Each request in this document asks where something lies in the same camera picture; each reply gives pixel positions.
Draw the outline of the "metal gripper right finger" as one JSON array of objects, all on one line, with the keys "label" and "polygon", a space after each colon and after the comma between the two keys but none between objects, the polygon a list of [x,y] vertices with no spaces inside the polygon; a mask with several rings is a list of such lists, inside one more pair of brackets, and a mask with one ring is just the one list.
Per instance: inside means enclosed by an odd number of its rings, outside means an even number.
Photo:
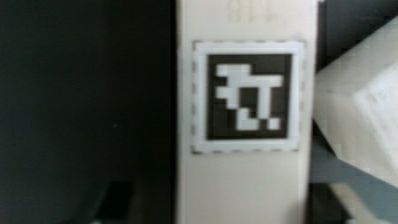
[{"label": "metal gripper right finger", "polygon": [[309,185],[308,224],[380,224],[347,184]]}]

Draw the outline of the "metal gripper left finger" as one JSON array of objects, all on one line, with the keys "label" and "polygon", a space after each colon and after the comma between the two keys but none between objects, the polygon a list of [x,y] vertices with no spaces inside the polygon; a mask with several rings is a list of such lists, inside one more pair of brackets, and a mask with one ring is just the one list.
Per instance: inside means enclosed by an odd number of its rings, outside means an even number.
[{"label": "metal gripper left finger", "polygon": [[174,224],[173,186],[160,182],[112,182],[89,224]]}]

